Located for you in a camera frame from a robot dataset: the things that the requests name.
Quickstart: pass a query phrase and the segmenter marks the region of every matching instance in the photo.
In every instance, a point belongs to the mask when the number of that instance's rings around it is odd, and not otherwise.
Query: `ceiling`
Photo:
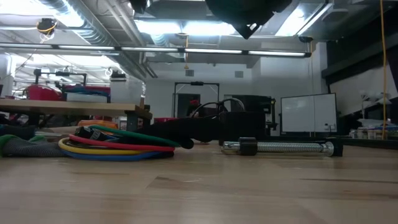
[[[40,34],[35,26],[43,17],[54,18],[53,11],[40,5],[40,0],[0,0],[0,41],[1,42],[22,42],[39,43],[42,41]],[[119,2],[124,9],[126,19],[131,23],[137,21],[146,22],[176,22],[181,27],[187,25],[190,21],[219,22],[217,18],[208,10],[204,1],[181,1],[181,0],[149,0],[150,7],[145,14],[133,14],[127,0],[67,0],[68,2],[83,3],[93,17],[98,20],[104,30],[119,45],[139,45],[137,39],[143,40],[145,45],[154,45],[151,35],[139,33],[136,38],[132,37],[131,30],[121,26],[121,19],[124,19],[121,11],[115,6]],[[243,39],[237,32],[228,35],[190,35],[188,37],[188,46],[193,48],[209,49],[244,49],[244,50],[290,50],[290,51],[308,51],[308,45],[299,41],[297,37],[279,37],[275,36],[284,22],[295,11],[296,8],[303,9],[304,17],[325,3],[322,0],[293,0],[283,12],[274,14],[270,21],[260,28],[249,40]],[[384,0],[386,10],[395,6],[396,1]],[[333,6],[327,10],[327,18],[319,18],[302,35],[311,36],[316,41],[335,40],[350,35],[359,28],[365,26],[369,21],[379,15],[379,0],[334,0]],[[89,43],[76,33],[81,28],[70,28],[66,23],[59,22],[52,39],[46,40],[46,44],[74,44],[88,45]],[[164,34],[167,42],[174,46],[185,46],[187,40],[176,34]],[[46,50],[24,49],[0,49],[15,56],[17,66],[26,61],[26,67],[22,68],[16,74],[17,80],[30,81],[34,79],[32,69],[50,68],[52,70],[64,70],[68,66],[74,71],[87,72],[89,82],[107,83],[108,76],[105,71],[108,68],[120,70],[118,62],[107,55],[93,55],[92,52],[64,51],[48,52]],[[210,55],[210,54],[147,54],[146,59],[137,55],[129,58],[130,60],[146,60],[154,67],[156,71],[166,70],[165,63],[206,63],[209,65],[217,64],[240,64],[246,68],[251,68],[258,60],[256,56],[243,55]],[[71,77],[71,81],[80,82],[79,77]]]

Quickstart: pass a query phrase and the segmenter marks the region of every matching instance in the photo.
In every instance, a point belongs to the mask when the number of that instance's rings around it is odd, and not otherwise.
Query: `table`
[[[83,103],[44,100],[0,100],[0,111],[29,115],[29,124],[39,124],[39,114],[127,116],[127,130],[135,131],[138,118],[150,125],[152,114],[127,103]]]
[[[398,151],[226,156],[217,142],[140,162],[0,160],[2,223],[398,223]]]

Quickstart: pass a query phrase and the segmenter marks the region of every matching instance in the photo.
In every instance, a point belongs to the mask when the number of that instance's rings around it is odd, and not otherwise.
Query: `blue resistance band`
[[[104,156],[104,155],[80,154],[80,153],[68,152],[66,150],[62,150],[62,152],[65,153],[65,155],[68,155],[75,159],[84,159],[92,161],[140,161],[143,159],[149,159],[153,156],[157,156],[163,153],[163,152],[147,152],[135,156]]]

